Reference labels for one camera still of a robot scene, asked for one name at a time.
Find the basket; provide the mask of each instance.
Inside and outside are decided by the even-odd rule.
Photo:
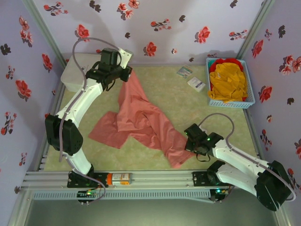
[[[208,91],[210,90],[210,78],[209,78],[209,68],[210,66],[217,60],[217,58],[207,58],[206,59],[206,69],[207,69],[207,85],[208,85]],[[227,103],[224,103],[222,100],[213,100],[210,97],[208,97],[208,104],[210,106],[217,106],[217,107],[235,107],[235,108],[248,108],[249,106],[253,105],[255,103],[255,98],[251,86],[251,81],[248,73],[248,69],[246,67],[246,62],[244,60],[238,60],[243,68],[244,68],[244,74],[246,76],[247,85],[248,85],[248,97],[246,101],[230,101]]]

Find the floral wallpaper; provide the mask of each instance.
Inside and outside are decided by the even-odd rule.
[[[301,222],[300,8],[299,0],[276,1],[244,57],[258,93],[249,110],[262,151],[266,160],[283,164],[297,193],[284,204],[292,226]]]
[[[236,57],[263,0],[32,1],[65,59],[77,39],[95,37],[132,51],[132,64],[205,64]],[[76,51],[104,47],[86,40]]]
[[[5,21],[0,23],[0,225],[5,226],[24,175],[33,168],[63,69],[22,2],[2,1],[0,19]]]

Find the red cloth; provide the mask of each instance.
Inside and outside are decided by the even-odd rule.
[[[217,64],[222,64],[222,63],[235,63],[235,64],[237,64],[237,65],[239,66],[239,68],[240,68],[240,70],[241,70],[242,72],[244,71],[244,67],[242,66],[242,64],[241,64],[237,59],[235,59],[235,58],[228,58],[228,59],[225,59],[225,60],[223,60],[223,59],[217,59],[217,60],[210,66],[210,68],[209,68],[209,73],[215,72],[215,70],[216,70],[216,65],[217,65]],[[212,83],[210,82],[210,90],[212,90],[212,88],[213,88],[213,85],[212,85]]]
[[[185,151],[187,138],[175,130],[159,108],[149,102],[135,72],[128,82],[123,83],[118,103],[119,113],[107,112],[89,138],[121,148],[132,136],[146,147],[162,150],[173,168],[180,167],[194,155]]]

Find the beige carpet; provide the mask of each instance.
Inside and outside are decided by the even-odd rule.
[[[141,85],[149,100],[158,106],[171,120],[175,128],[183,135],[184,130],[193,123],[199,123],[207,115],[215,112],[227,114],[235,123],[235,132],[230,142],[237,148],[256,156],[250,132],[242,109],[210,107],[207,103],[207,89],[200,93],[191,88],[187,81],[193,76],[206,82],[204,66],[192,66],[193,74],[184,79],[176,74],[181,66],[134,67]],[[95,170],[171,170],[162,151],[149,149],[133,138],[127,140],[121,149],[100,144],[88,138],[88,134],[98,120],[107,112],[118,112],[118,94],[122,81],[116,81],[109,92],[103,92],[88,109],[79,126],[84,138],[83,150]],[[75,93],[65,91],[62,107]],[[226,137],[231,131],[231,123],[222,116],[213,116],[203,124],[209,133],[216,132]],[[58,162],[59,152],[52,147],[48,152],[45,170],[69,171],[71,168],[65,160]],[[181,169],[207,169],[210,162],[199,162],[195,157],[187,160]]]

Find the floor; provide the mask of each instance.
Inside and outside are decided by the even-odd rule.
[[[278,226],[275,213],[235,189],[221,204],[191,200],[33,201],[26,226]]]
[[[193,76],[206,82],[205,66],[192,66],[193,74],[184,79],[176,74],[181,66],[133,67],[149,100],[158,106],[183,135],[193,123],[199,123],[207,115],[215,112],[227,114],[235,123],[235,132],[230,142],[237,148],[256,156],[250,132],[242,109],[210,107],[207,104],[206,88],[200,93],[191,88],[187,81]],[[130,138],[121,149],[100,144],[88,138],[88,134],[98,120],[107,112],[118,112],[117,103],[122,81],[118,80],[109,92],[103,92],[84,115],[79,130],[84,138],[83,150],[95,170],[170,170],[169,162],[159,150],[149,149]],[[62,107],[74,93],[65,91]],[[226,137],[231,131],[231,123],[222,116],[209,118],[203,124],[209,133],[216,132]],[[49,149],[44,170],[69,171],[66,161],[58,162],[59,152]],[[195,157],[188,159],[184,169],[207,169],[210,162],[198,162]]]

